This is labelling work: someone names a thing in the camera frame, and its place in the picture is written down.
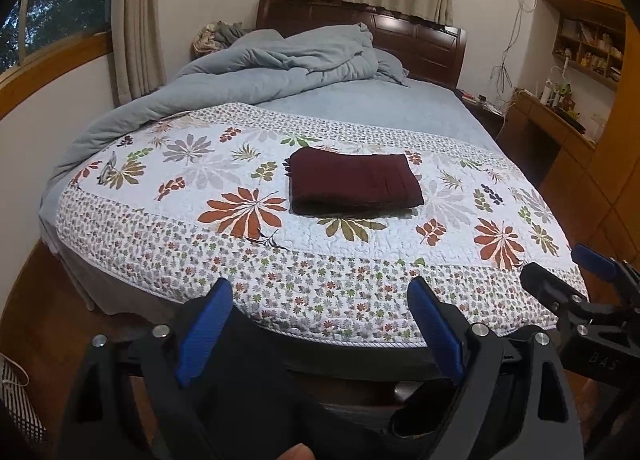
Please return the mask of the maroon pants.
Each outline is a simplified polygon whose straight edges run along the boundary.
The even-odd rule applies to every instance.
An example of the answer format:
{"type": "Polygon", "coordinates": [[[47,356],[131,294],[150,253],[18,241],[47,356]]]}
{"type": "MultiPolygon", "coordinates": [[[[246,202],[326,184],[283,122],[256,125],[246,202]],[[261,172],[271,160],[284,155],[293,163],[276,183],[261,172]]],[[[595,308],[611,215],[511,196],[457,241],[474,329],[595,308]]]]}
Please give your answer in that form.
{"type": "Polygon", "coordinates": [[[402,154],[348,155],[303,148],[288,158],[291,211],[298,215],[396,213],[424,204],[402,154]]]}

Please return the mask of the orange wooden wardrobe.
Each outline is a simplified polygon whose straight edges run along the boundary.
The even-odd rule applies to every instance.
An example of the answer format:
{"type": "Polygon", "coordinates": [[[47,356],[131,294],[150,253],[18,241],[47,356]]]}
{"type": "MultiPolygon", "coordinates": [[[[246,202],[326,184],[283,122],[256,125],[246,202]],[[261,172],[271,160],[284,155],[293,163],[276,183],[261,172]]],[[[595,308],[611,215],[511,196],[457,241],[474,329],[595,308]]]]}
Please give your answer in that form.
{"type": "Polygon", "coordinates": [[[565,140],[541,183],[570,243],[639,265],[639,30],[621,0],[574,0],[625,19],[622,79],[593,148],[565,140]]]}

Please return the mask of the wooden desk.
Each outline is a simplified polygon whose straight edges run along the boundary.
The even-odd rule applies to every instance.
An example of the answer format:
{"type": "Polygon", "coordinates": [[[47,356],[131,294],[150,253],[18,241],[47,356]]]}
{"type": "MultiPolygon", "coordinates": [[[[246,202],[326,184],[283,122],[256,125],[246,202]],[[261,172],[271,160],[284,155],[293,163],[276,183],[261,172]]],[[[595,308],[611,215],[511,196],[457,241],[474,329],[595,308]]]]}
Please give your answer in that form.
{"type": "Polygon", "coordinates": [[[553,201],[575,189],[594,153],[592,142],[524,89],[512,94],[497,143],[542,195],[553,201]]]}

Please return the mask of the floral quilted bedspread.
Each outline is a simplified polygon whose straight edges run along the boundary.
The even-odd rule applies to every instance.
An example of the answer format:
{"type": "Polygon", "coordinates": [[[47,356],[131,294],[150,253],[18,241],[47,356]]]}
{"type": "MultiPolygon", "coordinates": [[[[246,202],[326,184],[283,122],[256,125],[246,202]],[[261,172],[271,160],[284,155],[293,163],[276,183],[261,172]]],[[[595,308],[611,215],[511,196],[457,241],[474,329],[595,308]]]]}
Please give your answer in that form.
{"type": "Polygon", "coordinates": [[[219,278],[264,328],[307,341],[418,347],[407,305],[422,277],[471,321],[550,329],[526,293],[537,263],[585,290],[549,206],[503,155],[456,139],[278,113],[202,108],[117,137],[85,157],[55,214],[58,237],[107,276],[183,303],[219,278]],[[424,202],[402,214],[299,216],[299,149],[405,157],[424,202]]]}

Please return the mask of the striped black white bag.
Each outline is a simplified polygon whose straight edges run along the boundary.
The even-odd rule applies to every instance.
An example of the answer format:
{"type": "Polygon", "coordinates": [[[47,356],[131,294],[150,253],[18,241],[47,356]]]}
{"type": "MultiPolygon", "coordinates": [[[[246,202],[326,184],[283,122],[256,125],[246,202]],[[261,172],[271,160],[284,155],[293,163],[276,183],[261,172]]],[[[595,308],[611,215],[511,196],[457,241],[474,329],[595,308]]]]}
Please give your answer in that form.
{"type": "Polygon", "coordinates": [[[42,445],[45,428],[26,392],[30,377],[26,370],[5,354],[1,355],[1,402],[13,423],[31,445],[42,445]]]}

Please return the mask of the grey-blue bed sheet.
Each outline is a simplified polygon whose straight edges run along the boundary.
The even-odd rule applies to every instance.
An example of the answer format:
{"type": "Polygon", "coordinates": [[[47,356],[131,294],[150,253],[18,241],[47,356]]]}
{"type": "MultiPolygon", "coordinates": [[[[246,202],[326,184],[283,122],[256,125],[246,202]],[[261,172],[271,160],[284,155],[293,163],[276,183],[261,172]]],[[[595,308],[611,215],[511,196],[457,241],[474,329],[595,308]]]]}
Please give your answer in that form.
{"type": "Polygon", "coordinates": [[[429,82],[353,80],[262,102],[267,110],[421,131],[496,151],[497,143],[453,91],[429,82]]]}

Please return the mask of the grey-blue comforter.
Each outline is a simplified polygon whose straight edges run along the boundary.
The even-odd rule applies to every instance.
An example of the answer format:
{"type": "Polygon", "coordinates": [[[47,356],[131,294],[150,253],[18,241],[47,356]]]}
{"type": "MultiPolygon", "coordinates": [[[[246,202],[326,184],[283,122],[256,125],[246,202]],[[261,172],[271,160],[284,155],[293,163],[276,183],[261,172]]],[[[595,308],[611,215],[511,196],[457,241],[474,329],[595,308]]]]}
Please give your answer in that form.
{"type": "Polygon", "coordinates": [[[147,123],[209,106],[255,105],[375,77],[402,85],[408,71],[396,56],[373,47],[366,24],[324,26],[287,38],[276,30],[254,30],[231,47],[186,64],[169,84],[101,115],[80,134],[44,188],[42,241],[52,254],[61,252],[53,218],[62,181],[89,157],[147,123]]]}

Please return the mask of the beige side curtain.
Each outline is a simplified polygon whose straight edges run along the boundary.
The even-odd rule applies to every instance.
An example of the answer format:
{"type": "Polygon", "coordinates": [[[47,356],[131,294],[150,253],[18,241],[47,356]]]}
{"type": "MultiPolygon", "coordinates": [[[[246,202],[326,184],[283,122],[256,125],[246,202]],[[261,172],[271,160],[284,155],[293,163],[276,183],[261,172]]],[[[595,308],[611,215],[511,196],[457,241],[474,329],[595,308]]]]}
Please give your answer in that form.
{"type": "Polygon", "coordinates": [[[166,82],[158,0],[111,0],[115,86],[120,104],[166,82]]]}

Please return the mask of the dark wooden headboard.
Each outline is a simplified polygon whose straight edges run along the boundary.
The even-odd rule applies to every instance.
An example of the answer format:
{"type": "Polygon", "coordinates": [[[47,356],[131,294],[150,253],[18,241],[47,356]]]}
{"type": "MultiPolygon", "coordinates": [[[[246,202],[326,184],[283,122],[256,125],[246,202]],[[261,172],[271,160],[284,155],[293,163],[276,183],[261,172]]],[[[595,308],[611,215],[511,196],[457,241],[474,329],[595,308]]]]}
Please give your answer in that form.
{"type": "Polygon", "coordinates": [[[317,27],[363,23],[373,46],[396,56],[413,79],[454,90],[466,47],[461,28],[341,0],[259,0],[256,26],[288,37],[317,27]]]}

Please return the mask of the crumpled clothes pile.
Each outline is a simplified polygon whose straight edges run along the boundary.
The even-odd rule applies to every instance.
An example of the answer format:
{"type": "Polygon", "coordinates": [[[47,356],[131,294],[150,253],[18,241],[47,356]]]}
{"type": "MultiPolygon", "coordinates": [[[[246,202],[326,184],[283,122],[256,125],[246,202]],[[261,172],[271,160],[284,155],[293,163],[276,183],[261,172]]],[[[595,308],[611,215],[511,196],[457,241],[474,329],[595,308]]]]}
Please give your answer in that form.
{"type": "Polygon", "coordinates": [[[229,24],[224,21],[218,21],[206,24],[196,34],[192,42],[192,56],[194,59],[198,59],[201,56],[207,56],[209,53],[227,49],[249,32],[250,30],[244,28],[241,22],[229,24]]]}

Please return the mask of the wooden framed window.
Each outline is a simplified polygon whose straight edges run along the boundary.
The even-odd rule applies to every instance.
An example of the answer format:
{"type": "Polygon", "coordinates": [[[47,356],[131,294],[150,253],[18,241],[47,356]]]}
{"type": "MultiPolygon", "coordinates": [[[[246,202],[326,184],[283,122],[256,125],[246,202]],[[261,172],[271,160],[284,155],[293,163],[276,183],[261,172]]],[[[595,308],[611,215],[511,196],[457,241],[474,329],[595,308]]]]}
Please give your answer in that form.
{"type": "Polygon", "coordinates": [[[1,115],[111,49],[111,0],[16,0],[1,24],[1,115]]]}

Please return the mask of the wooden wall shelf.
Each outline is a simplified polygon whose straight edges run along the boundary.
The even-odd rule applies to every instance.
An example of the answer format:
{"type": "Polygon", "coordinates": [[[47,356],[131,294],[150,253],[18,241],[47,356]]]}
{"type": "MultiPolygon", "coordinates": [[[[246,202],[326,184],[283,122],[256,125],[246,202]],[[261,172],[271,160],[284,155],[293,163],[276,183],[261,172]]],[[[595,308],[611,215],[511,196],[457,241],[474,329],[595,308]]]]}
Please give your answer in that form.
{"type": "Polygon", "coordinates": [[[599,23],[560,16],[552,53],[562,68],[617,90],[622,76],[626,36],[599,23]]]}

